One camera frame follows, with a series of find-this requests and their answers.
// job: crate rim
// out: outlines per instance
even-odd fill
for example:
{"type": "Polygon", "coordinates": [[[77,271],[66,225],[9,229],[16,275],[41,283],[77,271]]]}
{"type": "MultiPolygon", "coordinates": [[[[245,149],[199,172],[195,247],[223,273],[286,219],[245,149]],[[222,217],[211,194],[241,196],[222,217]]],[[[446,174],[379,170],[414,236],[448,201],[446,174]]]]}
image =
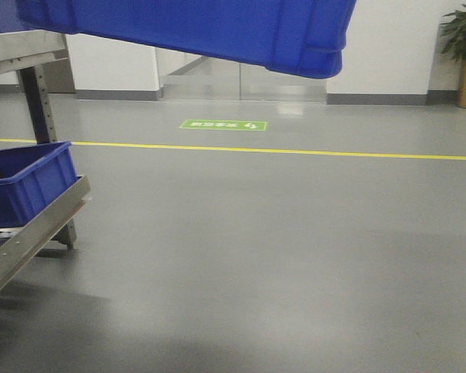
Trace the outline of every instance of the crate rim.
{"type": "Polygon", "coordinates": [[[7,152],[9,150],[13,149],[24,149],[24,148],[39,148],[39,147],[52,147],[51,152],[47,153],[46,155],[38,158],[35,162],[31,163],[27,167],[21,169],[18,171],[16,174],[9,176],[9,177],[3,177],[0,179],[0,185],[8,185],[8,184],[13,184],[16,183],[18,180],[22,179],[25,175],[31,173],[35,169],[38,169],[40,166],[44,164],[45,161],[53,159],[57,157],[61,152],[63,152],[65,149],[69,148],[72,145],[70,141],[59,141],[59,142],[49,142],[46,144],[38,144],[38,145],[27,145],[27,146],[20,146],[16,148],[6,148],[6,149],[0,149],[0,152],[7,152]]]}

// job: green leaves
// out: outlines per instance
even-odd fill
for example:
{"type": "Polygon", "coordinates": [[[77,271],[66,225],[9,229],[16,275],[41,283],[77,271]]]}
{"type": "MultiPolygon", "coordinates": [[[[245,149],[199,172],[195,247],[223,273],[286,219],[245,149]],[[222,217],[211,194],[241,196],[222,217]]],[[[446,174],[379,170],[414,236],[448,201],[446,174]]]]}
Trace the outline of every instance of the green leaves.
{"type": "Polygon", "coordinates": [[[442,36],[450,36],[442,53],[452,54],[456,61],[466,60],[466,10],[456,10],[445,15],[451,16],[454,18],[450,22],[442,23],[442,36]]]}

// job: green floor sign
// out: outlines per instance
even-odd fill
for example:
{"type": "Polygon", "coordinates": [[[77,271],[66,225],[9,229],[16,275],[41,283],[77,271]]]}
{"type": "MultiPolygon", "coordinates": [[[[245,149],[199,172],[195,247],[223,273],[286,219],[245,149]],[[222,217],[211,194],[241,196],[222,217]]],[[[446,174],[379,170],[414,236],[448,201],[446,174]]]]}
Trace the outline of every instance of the green floor sign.
{"type": "Polygon", "coordinates": [[[265,131],[267,122],[242,120],[187,120],[179,128],[190,130],[265,131]]]}

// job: gray baseboard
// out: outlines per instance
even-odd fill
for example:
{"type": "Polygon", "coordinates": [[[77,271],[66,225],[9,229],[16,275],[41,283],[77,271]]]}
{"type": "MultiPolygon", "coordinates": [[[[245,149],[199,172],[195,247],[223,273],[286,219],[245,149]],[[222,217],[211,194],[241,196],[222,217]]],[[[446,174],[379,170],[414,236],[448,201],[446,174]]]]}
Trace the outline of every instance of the gray baseboard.
{"type": "Polygon", "coordinates": [[[428,104],[436,105],[439,103],[456,103],[457,91],[428,91],[428,104]]]}
{"type": "Polygon", "coordinates": [[[427,95],[367,95],[329,93],[328,105],[426,105],[427,95]]]}
{"type": "Polygon", "coordinates": [[[195,61],[190,62],[189,64],[186,64],[182,68],[179,68],[179,69],[173,71],[169,75],[183,75],[183,74],[187,73],[188,71],[190,71],[191,69],[196,68],[199,64],[206,61],[207,59],[208,59],[208,57],[205,57],[205,56],[197,58],[195,61]]]}
{"type": "Polygon", "coordinates": [[[0,84],[0,93],[20,93],[19,84],[0,84]]]}
{"type": "Polygon", "coordinates": [[[82,89],[76,91],[78,99],[101,99],[111,101],[158,101],[162,97],[158,91],[99,91],[82,89]]]}

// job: glass door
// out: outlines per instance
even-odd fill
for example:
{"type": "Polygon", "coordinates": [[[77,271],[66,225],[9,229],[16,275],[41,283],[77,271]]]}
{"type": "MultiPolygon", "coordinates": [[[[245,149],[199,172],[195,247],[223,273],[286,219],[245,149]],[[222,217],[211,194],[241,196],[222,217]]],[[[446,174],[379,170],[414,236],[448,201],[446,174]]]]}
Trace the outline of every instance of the glass door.
{"type": "Polygon", "coordinates": [[[264,67],[157,49],[164,99],[325,102],[326,80],[264,67]]]}

